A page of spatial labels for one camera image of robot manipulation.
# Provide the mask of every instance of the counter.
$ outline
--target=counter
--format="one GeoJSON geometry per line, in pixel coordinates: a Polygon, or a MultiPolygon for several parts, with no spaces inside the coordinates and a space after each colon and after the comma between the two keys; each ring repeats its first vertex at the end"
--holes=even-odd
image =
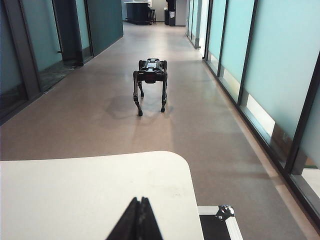
{"type": "Polygon", "coordinates": [[[149,25],[148,3],[146,1],[126,1],[126,13],[129,23],[149,25]]]}

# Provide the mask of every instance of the frosted glass panel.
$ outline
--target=frosted glass panel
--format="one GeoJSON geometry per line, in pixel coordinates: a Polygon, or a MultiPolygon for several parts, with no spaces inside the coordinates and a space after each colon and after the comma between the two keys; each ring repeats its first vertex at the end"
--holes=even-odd
{"type": "Polygon", "coordinates": [[[90,46],[90,43],[84,0],[76,0],[76,11],[78,15],[82,49],[86,49],[90,46]]]}
{"type": "Polygon", "coordinates": [[[218,60],[224,27],[226,0],[214,0],[210,26],[209,52],[218,60]]]}
{"type": "Polygon", "coordinates": [[[301,148],[320,167],[320,88],[315,96],[312,110],[304,130],[301,148]]]}
{"type": "Polygon", "coordinates": [[[205,55],[205,44],[207,34],[207,22],[208,22],[208,8],[209,0],[202,0],[201,5],[201,21],[200,21],[200,34],[199,34],[199,46],[202,56],[205,55]]]}
{"type": "Polygon", "coordinates": [[[189,29],[189,36],[191,36],[191,30],[192,30],[192,16],[194,11],[194,0],[190,0],[190,8],[189,8],[189,23],[188,23],[188,29],[189,29]]]}
{"type": "Polygon", "coordinates": [[[213,1],[207,62],[215,74],[218,74],[225,9],[226,0],[213,1]]]}
{"type": "Polygon", "coordinates": [[[240,83],[244,68],[254,0],[229,0],[221,64],[240,83]]]}
{"type": "Polygon", "coordinates": [[[25,84],[9,26],[5,6],[0,2],[0,117],[27,101],[25,84]]]}
{"type": "Polygon", "coordinates": [[[319,13],[319,0],[263,0],[257,8],[244,88],[291,139],[320,50],[319,13]]]}
{"type": "Polygon", "coordinates": [[[198,17],[198,0],[193,0],[192,34],[196,36],[198,17]]]}
{"type": "Polygon", "coordinates": [[[22,0],[39,71],[62,60],[51,0],[22,0]]]}

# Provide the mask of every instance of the black robot dog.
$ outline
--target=black robot dog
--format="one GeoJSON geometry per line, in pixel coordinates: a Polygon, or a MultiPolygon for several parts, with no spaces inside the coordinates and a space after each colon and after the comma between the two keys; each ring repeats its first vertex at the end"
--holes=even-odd
{"type": "Polygon", "coordinates": [[[138,86],[141,91],[141,97],[144,97],[142,90],[142,81],[147,84],[154,84],[155,82],[162,82],[162,108],[161,112],[165,112],[165,105],[167,102],[167,61],[160,61],[158,58],[148,58],[147,61],[139,61],[139,71],[133,72],[133,101],[138,108],[138,115],[142,116],[138,101],[138,86]]]}

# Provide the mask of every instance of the floor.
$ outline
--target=floor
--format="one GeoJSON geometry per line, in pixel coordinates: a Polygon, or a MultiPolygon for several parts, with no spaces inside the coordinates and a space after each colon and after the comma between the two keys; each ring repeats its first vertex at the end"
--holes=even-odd
{"type": "Polygon", "coordinates": [[[39,73],[41,88],[47,91],[76,68],[75,61],[59,61],[39,73]]]}
{"type": "Polygon", "coordinates": [[[156,150],[187,160],[198,205],[234,207],[243,239],[320,239],[184,27],[125,23],[124,38],[1,127],[2,160],[156,150]],[[168,61],[168,106],[161,83],[144,84],[138,117],[132,73],[149,57],[168,61]]]}

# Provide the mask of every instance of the stool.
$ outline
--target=stool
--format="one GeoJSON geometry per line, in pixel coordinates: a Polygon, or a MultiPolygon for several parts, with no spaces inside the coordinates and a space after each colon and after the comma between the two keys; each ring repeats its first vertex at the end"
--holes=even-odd
{"type": "Polygon", "coordinates": [[[152,23],[157,24],[156,10],[155,9],[149,8],[148,18],[149,18],[149,25],[152,25],[152,23]]]}
{"type": "Polygon", "coordinates": [[[145,96],[142,89],[142,81],[147,84],[154,84],[155,82],[162,82],[162,107],[161,112],[165,112],[165,105],[167,103],[167,61],[160,61],[158,58],[148,58],[147,61],[139,61],[139,71],[133,72],[133,101],[138,108],[138,115],[142,116],[138,101],[138,86],[141,92],[141,98],[145,96]]]}

